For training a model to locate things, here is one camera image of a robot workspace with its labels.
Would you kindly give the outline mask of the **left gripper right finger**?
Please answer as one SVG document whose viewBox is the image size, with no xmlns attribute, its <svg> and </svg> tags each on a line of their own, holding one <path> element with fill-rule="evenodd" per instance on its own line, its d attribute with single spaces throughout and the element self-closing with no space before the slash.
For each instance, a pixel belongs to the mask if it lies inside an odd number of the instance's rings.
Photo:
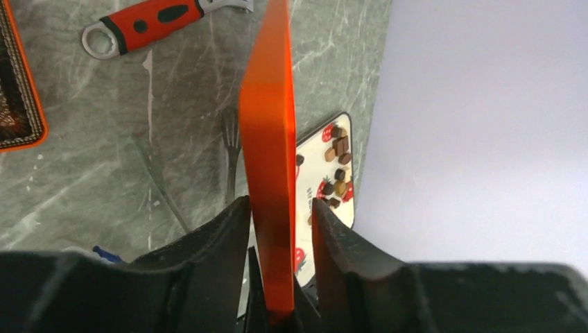
<svg viewBox="0 0 588 333">
<path fill-rule="evenodd" d="M 313 201 L 325 332 L 586 332 L 587 281 L 542 263 L 407 263 Z"/>
</svg>

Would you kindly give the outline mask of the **orange tray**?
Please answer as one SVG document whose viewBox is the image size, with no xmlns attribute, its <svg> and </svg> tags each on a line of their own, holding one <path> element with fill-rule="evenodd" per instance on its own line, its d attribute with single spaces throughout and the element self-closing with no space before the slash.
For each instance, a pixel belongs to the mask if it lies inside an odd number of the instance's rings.
<svg viewBox="0 0 588 333">
<path fill-rule="evenodd" d="M 239 97 L 241 141 L 266 306 L 276 323 L 295 308 L 296 120 L 287 1 L 269 1 Z"/>
</svg>

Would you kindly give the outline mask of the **orange chocolate box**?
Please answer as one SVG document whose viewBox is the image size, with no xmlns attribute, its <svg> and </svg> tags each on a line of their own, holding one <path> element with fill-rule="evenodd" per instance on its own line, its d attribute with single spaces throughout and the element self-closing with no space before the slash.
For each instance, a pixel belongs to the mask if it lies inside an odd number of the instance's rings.
<svg viewBox="0 0 588 333">
<path fill-rule="evenodd" d="M 9 1 L 1 2 L 1 152 L 40 145 L 49 127 Z"/>
</svg>

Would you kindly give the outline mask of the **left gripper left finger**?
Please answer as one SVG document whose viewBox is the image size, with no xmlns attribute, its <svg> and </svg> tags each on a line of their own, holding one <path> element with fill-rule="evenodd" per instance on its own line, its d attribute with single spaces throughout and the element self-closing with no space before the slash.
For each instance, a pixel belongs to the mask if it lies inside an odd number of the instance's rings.
<svg viewBox="0 0 588 333">
<path fill-rule="evenodd" d="M 250 199 L 135 261 L 74 251 L 1 254 L 2 332 L 233 332 Z"/>
</svg>

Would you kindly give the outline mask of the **metal tongs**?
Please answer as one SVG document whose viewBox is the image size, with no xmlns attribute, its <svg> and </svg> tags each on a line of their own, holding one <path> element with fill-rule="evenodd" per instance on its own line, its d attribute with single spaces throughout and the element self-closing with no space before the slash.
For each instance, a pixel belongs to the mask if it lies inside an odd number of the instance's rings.
<svg viewBox="0 0 588 333">
<path fill-rule="evenodd" d="M 236 172 L 239 160 L 239 154 L 241 152 L 241 138 L 239 130 L 239 115 L 236 108 L 225 108 L 221 112 L 221 134 L 223 138 L 224 147 L 227 156 L 227 186 L 225 190 L 225 206 L 230 205 L 236 197 Z M 173 201 L 173 199 L 167 194 L 162 180 L 162 172 L 158 170 L 155 164 L 151 161 L 150 147 L 142 144 L 135 136 L 132 137 L 132 143 L 138 150 L 143 165 L 148 172 L 155 188 L 160 193 L 164 202 L 168 205 L 172 211 L 174 217 L 180 224 L 182 230 L 188 234 L 192 229 L 187 225 L 186 221 L 181 216 L 181 213 Z"/>
</svg>

